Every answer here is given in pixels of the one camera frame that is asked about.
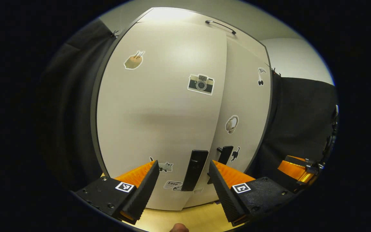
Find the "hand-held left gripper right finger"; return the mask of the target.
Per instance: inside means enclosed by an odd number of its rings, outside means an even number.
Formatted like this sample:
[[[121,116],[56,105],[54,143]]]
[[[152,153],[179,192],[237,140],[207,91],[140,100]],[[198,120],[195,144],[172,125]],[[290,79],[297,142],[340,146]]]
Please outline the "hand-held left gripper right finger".
[[[216,160],[210,161],[209,176],[234,227],[266,218],[295,197],[269,177],[253,178]]]

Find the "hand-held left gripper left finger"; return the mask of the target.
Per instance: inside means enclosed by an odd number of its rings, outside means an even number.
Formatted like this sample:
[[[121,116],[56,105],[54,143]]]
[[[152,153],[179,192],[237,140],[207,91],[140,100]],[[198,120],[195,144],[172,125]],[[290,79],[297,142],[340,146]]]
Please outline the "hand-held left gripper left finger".
[[[103,175],[75,194],[100,212],[134,225],[146,208],[159,173],[158,161],[152,160],[116,178]]]

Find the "white shoe cabinet door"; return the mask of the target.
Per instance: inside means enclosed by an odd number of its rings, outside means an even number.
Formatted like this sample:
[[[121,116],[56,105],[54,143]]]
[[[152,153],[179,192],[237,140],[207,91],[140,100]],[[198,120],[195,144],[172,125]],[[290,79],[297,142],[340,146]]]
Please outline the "white shoe cabinet door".
[[[184,207],[194,207],[218,200],[209,184],[209,163],[219,160],[217,148],[233,147],[227,166],[245,172],[261,142],[270,105],[270,71],[267,62],[228,39],[225,84],[214,139],[207,162],[193,193]]]
[[[118,41],[97,100],[103,172],[112,178],[154,160],[162,169],[147,207],[182,210],[193,150],[209,151],[227,63],[225,32],[191,23],[139,22]]]

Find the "white shoe cabinet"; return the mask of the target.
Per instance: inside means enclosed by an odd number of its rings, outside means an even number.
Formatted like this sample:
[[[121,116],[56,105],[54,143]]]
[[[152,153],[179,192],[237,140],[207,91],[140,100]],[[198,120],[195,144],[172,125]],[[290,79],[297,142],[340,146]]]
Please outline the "white shoe cabinet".
[[[93,138],[93,141],[95,142],[95,146],[96,146],[96,153],[97,153],[97,157],[98,157],[98,160],[99,160],[99,163],[101,165],[101,168],[102,168],[102,172],[103,172],[103,160],[102,160],[102,157],[101,157],[101,154],[100,154],[100,149],[99,149],[99,141],[98,141],[98,135],[97,135],[97,100],[98,100],[98,93],[99,93],[99,87],[100,87],[100,83],[101,83],[101,80],[102,80],[102,76],[104,74],[104,71],[105,71],[105,68],[106,68],[106,65],[109,61],[109,58],[113,52],[113,50],[115,50],[115,47],[116,45],[118,44],[118,41],[121,39],[121,37],[135,24],[137,23],[137,19],[135,19],[132,23],[129,24],[129,26],[121,33],[117,36],[116,40],[112,43],[112,45],[110,46],[110,48],[108,49],[105,57],[104,57],[104,60],[103,60],[103,63],[102,63],[102,66],[100,68],[100,71],[99,71],[99,76],[97,78],[97,82],[96,82],[96,86],[94,87],[94,92],[93,92],[93,97],[92,97],[92,109],[91,109],[91,115],[93,116],[93,119],[91,120],[91,128],[93,129],[94,131],[94,138]],[[272,74],[271,74],[271,71],[270,71],[270,87],[271,87],[271,96],[270,96],[270,105],[269,105],[269,112],[268,112],[268,117],[267,117],[267,123],[269,122],[269,118],[270,118],[270,107],[271,107],[271,100],[272,100]],[[259,143],[259,146],[261,145],[262,143],[262,140],[263,140],[263,137],[265,135],[265,131],[266,131],[266,128],[267,128],[267,123],[265,125],[265,128],[264,128],[264,132],[263,132],[263,135],[262,135],[262,139],[261,139],[261,142]],[[182,184],[181,182],[177,183],[174,185],[173,187],[173,190],[179,190],[181,191],[181,187],[182,187]]]

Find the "white cabinet drawer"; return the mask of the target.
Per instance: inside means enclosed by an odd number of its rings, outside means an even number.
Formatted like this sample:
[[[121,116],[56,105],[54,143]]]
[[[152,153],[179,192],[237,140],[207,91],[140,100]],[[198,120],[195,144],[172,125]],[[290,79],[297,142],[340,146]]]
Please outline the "white cabinet drawer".
[[[226,26],[234,29],[237,33],[233,35],[230,30],[216,24],[207,24],[206,20],[213,20],[225,24]],[[183,23],[192,23],[196,25],[202,25],[208,28],[219,29],[225,31],[227,37],[232,41],[235,41],[242,45],[244,48],[256,55],[262,62],[270,65],[269,54],[267,48],[264,44],[258,41],[256,38],[252,37],[246,31],[237,28],[234,25],[231,25],[227,22],[224,22],[220,19],[210,17],[199,12],[191,11],[188,9],[181,8],[172,8],[172,7],[153,7],[146,12],[144,12],[137,20],[137,23],[140,22],[183,22]]]

